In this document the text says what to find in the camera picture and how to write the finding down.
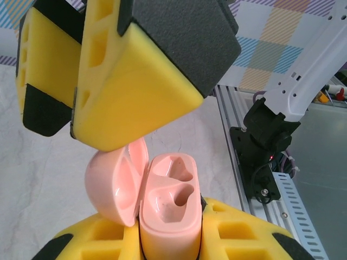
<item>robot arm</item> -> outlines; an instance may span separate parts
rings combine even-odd
[[[326,26],[312,39],[311,47],[305,48],[279,86],[254,103],[244,119],[247,130],[230,129],[248,198],[255,197],[263,203],[280,198],[272,172],[265,166],[291,144],[291,134],[314,97],[347,61],[346,7],[347,1],[335,5]]]
[[[297,122],[305,114],[321,88],[347,61],[347,1],[335,4],[326,25],[309,43],[288,70],[279,87],[268,91],[265,105],[287,122]]]

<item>cable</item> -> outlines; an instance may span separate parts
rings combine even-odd
[[[260,196],[258,196],[258,195],[256,194],[256,190],[255,190],[255,176],[256,176],[256,174],[257,174],[262,168],[264,168],[265,166],[269,166],[274,160],[275,160],[275,156],[273,156],[272,159],[271,159],[270,161],[268,161],[267,163],[265,163],[265,164],[259,166],[257,169],[255,169],[255,171],[253,172],[252,177],[251,177],[251,179],[250,179],[250,184],[251,184],[251,186],[252,186],[255,199],[256,199],[259,203],[264,204],[264,205],[269,204],[269,203],[272,201],[271,192],[269,191],[269,193],[268,193],[268,196],[269,196],[268,201],[266,201],[266,202],[262,201],[263,197],[260,197]]]
[[[264,95],[265,92],[266,91],[264,91],[264,90],[255,92],[254,95],[253,95],[253,98],[252,98],[253,104],[255,103],[256,97],[259,96],[259,95]]]
[[[295,162],[294,162],[294,159],[293,159],[293,157],[291,156],[291,153],[289,152],[289,150],[288,149],[286,149],[286,156],[284,156],[284,158],[283,158],[283,160],[282,160],[282,162],[281,162],[281,168],[280,168],[280,172],[285,172],[284,171],[284,167],[285,167],[285,164],[286,164],[286,161],[287,161],[287,159],[289,159],[289,161],[290,161],[290,163],[291,163],[291,165],[292,165],[292,169],[290,170],[290,172],[289,172],[289,175],[290,175],[290,177],[291,177],[291,179],[293,179],[294,177],[295,177],[295,174],[296,174],[296,172],[297,172],[297,166],[295,165]]]

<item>open case lid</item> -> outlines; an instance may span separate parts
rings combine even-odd
[[[85,185],[98,212],[116,223],[134,225],[148,164],[144,138],[112,152],[97,152],[87,166]]]

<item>yellow cutout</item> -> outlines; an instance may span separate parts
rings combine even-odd
[[[221,239],[255,239],[250,227],[243,222],[223,222],[218,231]]]
[[[92,37],[91,49],[89,51],[89,66],[96,67],[104,61],[107,47],[107,30],[104,30]]]
[[[119,249],[104,251],[86,250],[82,252],[82,260],[118,260],[119,254]]]

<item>black foam pad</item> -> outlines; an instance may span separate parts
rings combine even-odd
[[[32,260],[55,260],[72,238],[72,234],[65,234],[52,239]]]
[[[27,84],[23,124],[45,137],[56,134],[71,120],[72,110],[64,103]]]
[[[224,0],[121,0],[117,31],[136,23],[204,96],[241,52]]]
[[[295,239],[280,233],[274,233],[272,236],[277,240],[282,248],[286,250],[293,260],[314,260],[314,258]]]

